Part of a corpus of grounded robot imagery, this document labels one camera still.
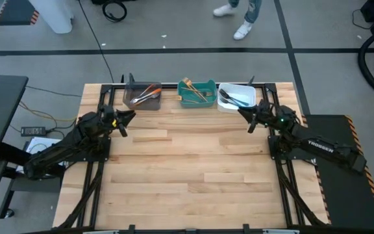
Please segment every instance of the metal utensil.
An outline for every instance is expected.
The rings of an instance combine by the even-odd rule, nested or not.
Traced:
[[[140,95],[138,95],[138,96],[136,96],[137,98],[138,97],[141,97],[146,91],[148,91],[152,86],[154,86],[154,84],[150,84],[149,86],[148,86],[148,88],[146,88]]]
[[[136,97],[136,98],[133,98],[131,100],[131,104],[134,105],[136,104],[137,102],[143,100],[144,98],[148,98],[149,96],[153,95],[153,94],[157,94],[157,93],[161,93],[161,88],[157,88],[156,90],[150,92],[149,94],[143,96],[143,97]]]
[[[139,105],[139,104],[141,104],[142,102],[144,102],[145,100],[148,100],[148,99],[150,99],[150,98],[157,98],[159,95],[160,95],[160,93],[157,92],[157,93],[155,93],[155,94],[153,94],[153,95],[151,95],[151,96],[144,97],[142,100],[140,100],[140,101],[138,101],[137,103],[135,103],[135,105]]]
[[[187,77],[182,78],[182,81],[184,82],[184,84],[186,84],[192,90],[198,91],[196,88],[194,88],[193,82],[191,80],[189,80],[189,78],[187,78]],[[203,98],[205,101],[207,101],[207,99],[203,95],[201,95],[200,91],[194,92],[194,93],[197,94],[200,98]]]
[[[202,91],[196,91],[196,90],[193,90],[191,88],[185,88],[185,87],[181,87],[182,89],[185,89],[185,90],[190,90],[192,92],[200,92],[204,97],[209,97],[209,96],[213,96],[213,93],[212,92],[202,92]]]
[[[230,97],[228,95],[228,93],[226,93],[226,91],[222,90],[222,89],[219,89],[219,93],[222,97],[224,97],[225,99],[230,99],[232,100],[233,102],[235,102],[236,104],[238,104],[238,106],[241,106],[241,105],[244,105],[244,106],[249,106],[249,103],[246,103],[244,101],[240,101],[240,100],[237,100],[236,98],[234,97]]]
[[[188,101],[188,102],[192,102],[192,103],[199,103],[198,101],[192,101],[192,100],[187,100],[187,99],[183,99],[181,101]]]
[[[223,97],[220,97],[220,101],[221,101],[222,103],[232,104],[232,105],[235,105],[235,106],[237,106],[237,107],[241,107],[241,105],[238,105],[237,103],[231,103],[229,100],[227,100],[227,99],[225,99],[225,98],[223,98]]]

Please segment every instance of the chair wheel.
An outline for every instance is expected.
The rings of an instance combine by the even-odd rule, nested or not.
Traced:
[[[11,217],[14,216],[14,214],[15,214],[15,212],[14,212],[13,210],[8,209],[8,210],[6,211],[6,214],[5,214],[5,217],[4,217],[4,218],[11,218]]]

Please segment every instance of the concrete floor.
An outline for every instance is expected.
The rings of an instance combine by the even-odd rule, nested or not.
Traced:
[[[245,1],[240,4],[237,15],[216,19],[212,10],[224,3],[220,0],[138,0],[125,3],[128,17],[117,24],[104,19],[100,7],[89,0],[81,1],[99,42],[106,44],[103,49],[110,50],[105,57],[115,81],[121,74],[132,72],[137,80],[144,81],[177,82],[184,76],[194,81],[247,81],[255,75],[255,81],[260,82],[295,82],[293,66],[285,50],[283,53],[258,53],[258,50],[252,53],[144,53],[145,49],[162,49],[163,46],[286,48],[274,0],[263,2],[254,29],[239,42],[232,36],[243,21]],[[54,34],[41,18],[34,26],[0,26],[0,55],[4,55],[0,56],[1,75],[25,75],[31,86],[69,94],[81,94],[84,83],[110,82],[101,55],[92,53],[97,45],[78,2],[67,2],[75,15],[73,31],[69,34]],[[371,35],[351,23],[352,11],[360,8],[365,0],[278,2],[293,48],[358,48]],[[356,21],[364,23],[358,14]],[[114,49],[139,50],[135,54],[125,54],[112,51]],[[29,51],[40,51],[40,55],[22,55]],[[76,51],[87,54],[76,55]],[[374,178],[374,91],[362,77],[356,56],[354,53],[295,54],[311,113],[353,117]],[[373,68],[374,54],[368,54],[367,61]],[[57,118],[74,117],[80,103],[77,97],[29,89],[23,101]],[[53,123],[18,109],[12,125],[51,127]],[[21,138],[12,129],[4,139],[19,148],[26,140],[29,138]],[[8,180],[4,179],[0,185],[0,201],[7,186]],[[0,233],[49,229],[57,198],[58,194],[16,193],[11,205],[16,215],[0,220]]]

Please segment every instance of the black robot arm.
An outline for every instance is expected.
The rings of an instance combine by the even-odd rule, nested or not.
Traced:
[[[24,165],[24,174],[29,179],[41,179],[46,174],[61,176],[64,166],[58,165],[62,161],[85,161],[85,155],[100,157],[104,150],[103,141],[115,129],[123,137],[129,122],[135,117],[133,110],[119,111],[105,105],[97,112],[89,112],[79,118],[77,125],[60,142],[53,144],[43,151],[31,155],[31,160]]]
[[[294,148],[301,148],[323,159],[363,173],[366,160],[356,147],[340,145],[313,134],[309,128],[301,125],[295,111],[287,106],[275,106],[263,99],[254,107],[240,107],[239,113],[250,124],[248,133],[252,133],[257,124],[278,130],[280,137],[275,149],[289,153]]]

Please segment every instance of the wooden table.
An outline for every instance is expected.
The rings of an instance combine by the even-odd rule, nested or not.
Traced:
[[[301,117],[293,84],[276,85],[280,104]],[[85,85],[79,116],[96,111],[100,88]],[[136,111],[127,138],[119,131],[111,134],[96,229],[128,229],[130,224],[136,229],[285,228],[268,130],[258,126],[248,134],[239,114],[219,112],[216,105],[183,109],[176,95],[176,90],[164,90],[160,110]],[[122,97],[123,91],[117,91],[114,107],[126,110]],[[327,223],[314,167],[303,161],[293,166],[301,197]],[[85,171],[86,163],[80,162],[66,172],[53,226],[65,221],[80,200]],[[92,201],[88,204],[85,224]]]

